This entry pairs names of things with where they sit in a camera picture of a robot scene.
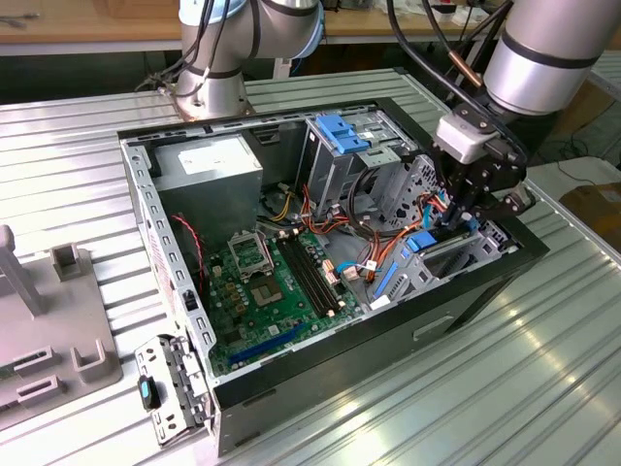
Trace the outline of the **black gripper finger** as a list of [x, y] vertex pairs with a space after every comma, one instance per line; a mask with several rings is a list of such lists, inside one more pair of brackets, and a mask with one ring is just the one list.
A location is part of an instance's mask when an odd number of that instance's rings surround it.
[[449, 204], [441, 218], [447, 228], [456, 228], [462, 214], [473, 205], [472, 185], [467, 181], [469, 167], [434, 145], [434, 167], [438, 185], [445, 190]]
[[471, 215], [478, 220], [499, 220], [520, 216], [536, 204], [535, 196], [524, 186], [516, 186], [504, 194], [485, 193], [474, 203]]

